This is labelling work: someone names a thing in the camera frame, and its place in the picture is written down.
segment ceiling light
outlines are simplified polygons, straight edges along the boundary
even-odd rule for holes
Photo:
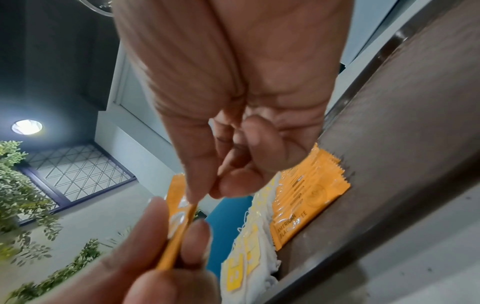
[[[42,124],[38,121],[25,119],[14,123],[11,130],[18,134],[31,135],[40,132],[42,128]]]

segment orange sachet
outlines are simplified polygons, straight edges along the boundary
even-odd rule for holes
[[[183,174],[174,175],[166,195],[169,210],[168,242],[156,268],[169,270],[175,266],[188,226],[194,219],[196,207],[185,197],[187,182]]]
[[[282,173],[270,224],[277,251],[350,188],[339,162],[327,151],[314,147],[297,168]]]

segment stack of orange sachets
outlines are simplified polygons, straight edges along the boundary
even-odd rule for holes
[[[350,188],[339,163],[315,144],[302,163],[281,173],[270,224],[277,251]]]

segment yellow tea bag tag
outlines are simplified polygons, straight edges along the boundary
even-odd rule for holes
[[[170,183],[166,202],[169,210],[168,242],[156,268],[169,270],[175,266],[180,254],[180,247],[188,226],[194,219],[195,206],[185,197],[187,182],[183,174],[175,175]]]
[[[252,232],[245,239],[246,274],[249,275],[260,264],[259,228],[253,225]]]
[[[238,253],[225,261],[227,263],[226,288],[227,291],[234,291],[242,286],[244,280],[244,254]]]

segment green foliage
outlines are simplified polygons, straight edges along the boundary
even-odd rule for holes
[[[98,240],[91,239],[85,244],[72,263],[65,268],[55,271],[39,284],[34,282],[23,284],[19,289],[12,291],[5,302],[15,299],[16,304],[21,304],[47,293],[99,257],[102,254],[99,251],[99,245]]]
[[[55,240],[61,230],[57,218],[50,214],[55,203],[42,195],[30,179],[14,170],[14,165],[27,155],[20,152],[20,142],[0,141],[0,260],[13,260],[23,266],[30,260],[49,257],[49,247],[31,242],[30,232],[20,229],[18,215],[24,214],[36,220],[48,240]]]

